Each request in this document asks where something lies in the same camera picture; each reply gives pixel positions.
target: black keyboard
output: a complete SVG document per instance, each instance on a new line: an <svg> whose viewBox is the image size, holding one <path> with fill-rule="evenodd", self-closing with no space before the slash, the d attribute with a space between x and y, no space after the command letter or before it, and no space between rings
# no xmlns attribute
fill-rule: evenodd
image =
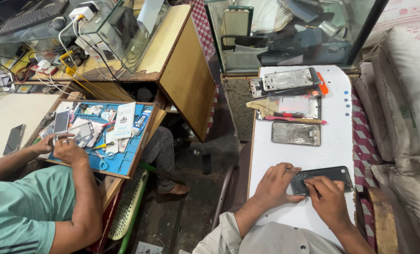
<svg viewBox="0 0 420 254"><path fill-rule="evenodd" d="M36 9L26 12L20 16L10 18L0 29L0 35L21 31L45 21L52 20L56 17L60 17L66 10L67 6L69 6L69 0L65 0L58 4L49 4L44 8Z"/></svg>

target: blue scissors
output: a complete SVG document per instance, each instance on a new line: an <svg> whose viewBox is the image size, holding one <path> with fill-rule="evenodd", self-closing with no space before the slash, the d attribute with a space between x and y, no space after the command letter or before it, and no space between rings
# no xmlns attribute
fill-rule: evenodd
<svg viewBox="0 0 420 254"><path fill-rule="evenodd" d="M90 154L100 158L100 163L99 163L100 170L108 170L110 168L110 165L108 165L108 163L104 160L104 158L114 159L115 157L115 154L112 152L106 153L106 155L101 155L98 151L96 151L96 153L90 153Z"/></svg>

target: person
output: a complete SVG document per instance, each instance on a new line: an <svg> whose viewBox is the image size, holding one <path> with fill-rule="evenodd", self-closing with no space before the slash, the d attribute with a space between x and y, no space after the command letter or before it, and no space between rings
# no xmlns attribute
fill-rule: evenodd
<svg viewBox="0 0 420 254"><path fill-rule="evenodd" d="M290 163L270 167L255 194L237 212L219 216L220 224L193 250L193 254L340 254L335 245L314 232L270 222L253 226L266 211L286 203L298 203L304 196L286 193L301 168ZM306 179L312 205L335 234L348 254L374 254L359 230L349 219L344 183L324 176Z"/></svg>
<svg viewBox="0 0 420 254"><path fill-rule="evenodd" d="M73 135L64 134L53 147L54 134L30 147L0 158L0 254L66 254L80 250L102 235L102 202L86 151ZM4 182L41 154L70 165L34 171L15 182ZM173 137L159 127L141 160L157 169L174 169ZM161 193L183 194L188 188L159 177Z"/></svg>

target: concrete floor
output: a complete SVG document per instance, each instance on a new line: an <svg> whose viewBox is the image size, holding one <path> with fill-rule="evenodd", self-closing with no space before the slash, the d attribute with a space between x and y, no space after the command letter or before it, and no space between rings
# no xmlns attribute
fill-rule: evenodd
<svg viewBox="0 0 420 254"><path fill-rule="evenodd" d="M215 55L209 62L213 78L217 84L219 79L219 62ZM192 252L197 243L211 230L210 219L213 219L219 193L223 184L226 171L230 165L238 163L238 147L232 119L230 117L227 101L222 87L219 87L218 103L213 116L213 126L205 143L190 143L183 148L176 161L174 176L183 180L190 187L190 192L185 198L181 215L179 233L174 254L179 250ZM203 175L202 156L211 156L211 173ZM162 246L163 254L169 252L173 237L174 224L180 204L180 198L174 195L159 195L156 193L155 176L149 177L146 192L138 213L132 237L132 246L128 248L136 254L139 241Z"/></svg>

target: teal t-shirt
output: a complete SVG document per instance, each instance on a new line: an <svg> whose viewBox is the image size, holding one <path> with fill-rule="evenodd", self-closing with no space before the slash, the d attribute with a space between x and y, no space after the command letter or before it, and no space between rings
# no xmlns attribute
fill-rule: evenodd
<svg viewBox="0 0 420 254"><path fill-rule="evenodd" d="M15 182L0 182L0 254L48 254L55 222L72 219L72 169L52 166Z"/></svg>

